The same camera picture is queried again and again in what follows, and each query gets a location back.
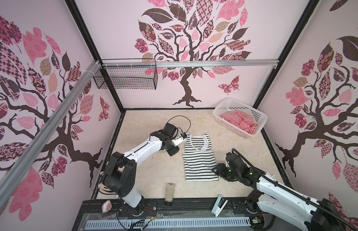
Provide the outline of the black white striped tank top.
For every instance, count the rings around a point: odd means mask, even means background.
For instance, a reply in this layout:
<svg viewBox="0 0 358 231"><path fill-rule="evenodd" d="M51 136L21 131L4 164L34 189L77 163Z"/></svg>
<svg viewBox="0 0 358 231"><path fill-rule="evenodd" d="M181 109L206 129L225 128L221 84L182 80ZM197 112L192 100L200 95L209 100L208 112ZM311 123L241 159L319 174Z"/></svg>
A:
<svg viewBox="0 0 358 231"><path fill-rule="evenodd" d="M216 167L215 154L208 133L201 136L189 134L184 143L185 179L188 182L216 182L219 177L212 171Z"/></svg>

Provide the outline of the red white striped tank top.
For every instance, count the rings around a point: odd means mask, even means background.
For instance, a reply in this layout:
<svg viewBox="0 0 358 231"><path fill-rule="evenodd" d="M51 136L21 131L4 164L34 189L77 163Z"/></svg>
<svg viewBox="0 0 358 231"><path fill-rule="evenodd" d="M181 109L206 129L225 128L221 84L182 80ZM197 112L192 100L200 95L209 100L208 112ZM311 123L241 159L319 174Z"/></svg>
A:
<svg viewBox="0 0 358 231"><path fill-rule="evenodd" d="M220 115L220 118L238 127L242 131L254 135L258 125L254 117L240 110L232 110Z"/></svg>

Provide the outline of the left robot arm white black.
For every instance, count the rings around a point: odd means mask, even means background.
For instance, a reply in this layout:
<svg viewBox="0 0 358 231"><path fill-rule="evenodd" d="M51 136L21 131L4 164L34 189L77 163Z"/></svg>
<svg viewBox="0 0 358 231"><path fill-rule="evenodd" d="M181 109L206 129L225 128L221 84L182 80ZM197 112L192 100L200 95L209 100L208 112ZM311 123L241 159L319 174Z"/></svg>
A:
<svg viewBox="0 0 358 231"><path fill-rule="evenodd" d="M132 214L140 215L143 212L144 198L134 188L138 166L162 150L169 156L175 155L180 150L179 144L186 138L187 133L179 133L179 128L167 122L163 129L152 132L146 141L134 149L122 154L113 153L102 174L102 185L123 199Z"/></svg>

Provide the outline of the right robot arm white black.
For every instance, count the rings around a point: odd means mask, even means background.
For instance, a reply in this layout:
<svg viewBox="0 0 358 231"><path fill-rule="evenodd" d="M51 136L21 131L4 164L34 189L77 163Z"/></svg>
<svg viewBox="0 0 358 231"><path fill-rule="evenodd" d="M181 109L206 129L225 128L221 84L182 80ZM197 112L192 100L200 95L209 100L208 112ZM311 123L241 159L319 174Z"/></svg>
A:
<svg viewBox="0 0 358 231"><path fill-rule="evenodd" d="M212 172L228 182L240 182L253 190L245 200L250 213L272 214L302 231L344 231L347 222L328 199L317 200L279 183L269 173L253 166L236 149Z"/></svg>

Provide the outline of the white green handheld device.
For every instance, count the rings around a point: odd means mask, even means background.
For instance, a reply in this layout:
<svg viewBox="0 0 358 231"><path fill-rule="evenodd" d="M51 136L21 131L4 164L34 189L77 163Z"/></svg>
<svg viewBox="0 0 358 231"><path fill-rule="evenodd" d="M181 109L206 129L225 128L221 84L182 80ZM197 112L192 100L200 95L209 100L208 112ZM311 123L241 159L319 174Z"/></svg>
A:
<svg viewBox="0 0 358 231"><path fill-rule="evenodd" d="M225 199L222 195L217 197L217 200L212 208L211 213L217 218L219 214L223 211L225 206L227 205L228 200Z"/></svg>

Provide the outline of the small tan rectangular device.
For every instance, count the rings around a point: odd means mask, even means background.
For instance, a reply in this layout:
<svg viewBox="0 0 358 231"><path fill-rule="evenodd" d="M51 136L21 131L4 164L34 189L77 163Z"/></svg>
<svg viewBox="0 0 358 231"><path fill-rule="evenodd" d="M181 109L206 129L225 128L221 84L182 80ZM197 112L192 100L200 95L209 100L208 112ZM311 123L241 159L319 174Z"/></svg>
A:
<svg viewBox="0 0 358 231"><path fill-rule="evenodd" d="M165 202L164 202L165 205L172 206L173 199L174 199L174 191L175 191L175 184L167 183L166 184L166 193L165 193Z"/></svg>

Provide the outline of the white plastic laundry basket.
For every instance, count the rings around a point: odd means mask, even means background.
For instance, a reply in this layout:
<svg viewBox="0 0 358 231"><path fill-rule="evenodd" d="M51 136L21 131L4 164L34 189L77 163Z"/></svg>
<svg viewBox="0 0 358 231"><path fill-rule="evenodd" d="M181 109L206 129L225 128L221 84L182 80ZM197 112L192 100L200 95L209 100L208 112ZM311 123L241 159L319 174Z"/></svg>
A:
<svg viewBox="0 0 358 231"><path fill-rule="evenodd" d="M235 134L248 139L258 135L268 116L234 98L225 98L213 110L215 121Z"/></svg>

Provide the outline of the cartoon face plush toy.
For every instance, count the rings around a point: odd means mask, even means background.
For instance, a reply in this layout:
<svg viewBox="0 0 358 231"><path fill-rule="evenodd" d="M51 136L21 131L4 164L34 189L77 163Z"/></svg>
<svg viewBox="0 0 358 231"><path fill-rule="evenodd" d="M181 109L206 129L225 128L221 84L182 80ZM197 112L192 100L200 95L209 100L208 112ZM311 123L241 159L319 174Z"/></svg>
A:
<svg viewBox="0 0 358 231"><path fill-rule="evenodd" d="M106 187L102 182L98 184L98 191L103 195L116 195L116 193Z"/></svg>

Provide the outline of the small pink round object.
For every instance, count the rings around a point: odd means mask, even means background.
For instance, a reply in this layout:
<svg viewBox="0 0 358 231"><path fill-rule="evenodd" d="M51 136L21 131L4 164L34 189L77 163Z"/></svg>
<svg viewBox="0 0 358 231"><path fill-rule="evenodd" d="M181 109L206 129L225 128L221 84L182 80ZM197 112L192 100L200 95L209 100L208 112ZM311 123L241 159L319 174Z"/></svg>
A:
<svg viewBox="0 0 358 231"><path fill-rule="evenodd" d="M107 200L102 205L102 213L107 213L112 209L112 203L110 200Z"/></svg>

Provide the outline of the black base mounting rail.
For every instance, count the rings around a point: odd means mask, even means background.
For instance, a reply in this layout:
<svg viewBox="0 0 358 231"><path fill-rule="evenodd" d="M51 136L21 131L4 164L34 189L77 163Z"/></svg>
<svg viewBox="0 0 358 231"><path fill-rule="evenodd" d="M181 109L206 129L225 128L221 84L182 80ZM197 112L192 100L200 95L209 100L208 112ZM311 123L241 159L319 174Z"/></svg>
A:
<svg viewBox="0 0 358 231"><path fill-rule="evenodd" d="M75 223L80 224L83 218L88 215L96 215L98 218L105 218L109 215L120 218L133 218L135 215L146 217L149 215L181 215L187 212L208 212L212 211L216 202L215 197L210 198L175 198L172 205L166 205L163 198L143 199L137 208L132 208L122 199L111 199L112 208L107 213L102 213L102 205L106 200L83 201L77 214Z"/></svg>

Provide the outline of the silver aluminium rail left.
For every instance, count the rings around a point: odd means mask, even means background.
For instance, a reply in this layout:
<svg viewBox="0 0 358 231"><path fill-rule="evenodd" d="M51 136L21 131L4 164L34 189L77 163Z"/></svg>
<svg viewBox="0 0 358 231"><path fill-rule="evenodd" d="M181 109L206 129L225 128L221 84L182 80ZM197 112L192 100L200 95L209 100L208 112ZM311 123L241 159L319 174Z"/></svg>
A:
<svg viewBox="0 0 358 231"><path fill-rule="evenodd" d="M23 154L16 160L14 165L0 181L0 211L10 198L13 191L24 178L25 173L32 166L41 150L51 138L59 124L66 116L72 105L76 102L79 94L86 87L94 74L100 69L99 60L94 60L82 74L80 80L74 85L73 89L66 95L55 112L51 115L44 127L28 144Z"/></svg>

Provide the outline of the silver aluminium rail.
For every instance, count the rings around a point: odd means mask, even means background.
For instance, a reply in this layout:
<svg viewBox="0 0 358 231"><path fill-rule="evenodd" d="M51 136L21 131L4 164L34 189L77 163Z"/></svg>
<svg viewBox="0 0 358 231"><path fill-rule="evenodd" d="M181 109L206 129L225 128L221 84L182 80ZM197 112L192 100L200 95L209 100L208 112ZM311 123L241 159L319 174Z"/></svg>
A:
<svg viewBox="0 0 358 231"><path fill-rule="evenodd" d="M66 95L55 112L51 115L44 127L28 144L23 154L16 160L14 165L0 181L0 211L10 198L13 191L24 178L25 173L32 166L41 150L51 138L59 124L66 116L72 105L76 102L79 94L86 87L94 74L100 69L99 60L94 60L82 74L80 80L74 85L73 89Z"/></svg>
<svg viewBox="0 0 358 231"><path fill-rule="evenodd" d="M279 61L272 59L261 60L220 60L220 61L175 61L175 62L157 62L156 60L149 62L134 62L133 60L127 60L126 62L113 62L107 63L104 61L103 67L157 67L157 68L172 68L172 67L216 67L216 66L277 66Z"/></svg>

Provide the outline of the silver aluminium rail back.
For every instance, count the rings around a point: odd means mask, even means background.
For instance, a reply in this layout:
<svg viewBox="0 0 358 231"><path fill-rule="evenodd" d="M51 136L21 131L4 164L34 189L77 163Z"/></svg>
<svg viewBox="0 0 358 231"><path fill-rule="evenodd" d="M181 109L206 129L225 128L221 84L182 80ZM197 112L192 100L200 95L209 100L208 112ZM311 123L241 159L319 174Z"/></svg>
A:
<svg viewBox="0 0 358 231"><path fill-rule="evenodd" d="M149 62L134 62L133 60L127 60L126 62L113 62L107 63L104 61L103 67L157 67L157 68L172 68L172 67L216 67L216 66L277 66L279 61L272 59L261 60L220 60L220 61L175 61L175 62L157 62L156 60Z"/></svg>

